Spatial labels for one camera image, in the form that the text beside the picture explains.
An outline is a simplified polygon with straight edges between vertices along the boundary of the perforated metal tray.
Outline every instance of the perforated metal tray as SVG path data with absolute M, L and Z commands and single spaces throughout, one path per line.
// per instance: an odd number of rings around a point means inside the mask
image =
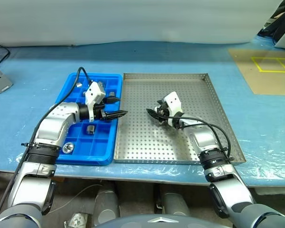
M 177 92 L 184 113 L 221 126 L 230 138 L 234 162 L 246 162 L 208 74 L 127 73 L 123 79 L 120 109 L 128 114 L 118 123 L 115 162 L 199 164 L 182 130 L 159 126 L 146 112 L 172 91 Z M 217 133 L 227 146 L 223 134 Z

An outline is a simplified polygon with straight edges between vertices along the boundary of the beige mat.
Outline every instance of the beige mat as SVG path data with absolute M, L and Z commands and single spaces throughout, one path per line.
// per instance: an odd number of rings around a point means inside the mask
M 285 51 L 229 49 L 254 94 L 285 95 Z

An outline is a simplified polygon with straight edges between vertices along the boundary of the metal nut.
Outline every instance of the metal nut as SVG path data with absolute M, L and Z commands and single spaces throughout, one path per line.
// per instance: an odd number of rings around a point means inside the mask
M 75 148 L 74 143 L 68 142 L 68 143 L 63 145 L 62 152 L 63 153 L 71 153 L 74 150 L 74 148 Z
M 94 125 L 88 125 L 86 127 L 86 133 L 87 134 L 94 134 L 95 133 L 95 126 Z
M 76 83 L 76 87 L 78 87 L 78 88 L 82 87 L 82 83 L 81 82 L 77 82 Z

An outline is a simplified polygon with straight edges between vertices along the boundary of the white backdrop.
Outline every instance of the white backdrop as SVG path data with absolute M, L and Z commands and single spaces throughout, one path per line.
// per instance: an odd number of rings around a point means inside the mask
M 280 0 L 0 0 L 0 43 L 248 42 Z

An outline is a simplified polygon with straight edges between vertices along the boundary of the small metal part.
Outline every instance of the small metal part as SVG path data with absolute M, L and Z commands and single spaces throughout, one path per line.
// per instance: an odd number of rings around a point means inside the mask
M 62 152 L 63 153 L 71 153 L 75 148 L 75 145 L 72 142 L 68 142 L 63 145 Z
M 94 134 L 95 133 L 95 126 L 94 125 L 88 125 L 86 127 L 86 133 L 87 134 Z
M 82 87 L 82 83 L 81 83 L 81 82 L 77 82 L 77 83 L 76 83 L 76 87 L 77 87 L 77 88 Z
M 102 109 L 102 110 L 100 110 L 100 112 L 101 112 L 102 118 L 104 119 L 106 117 L 105 111 Z
M 105 83 L 103 83 L 101 81 L 98 82 L 98 85 L 100 85 L 102 88 L 105 88 Z

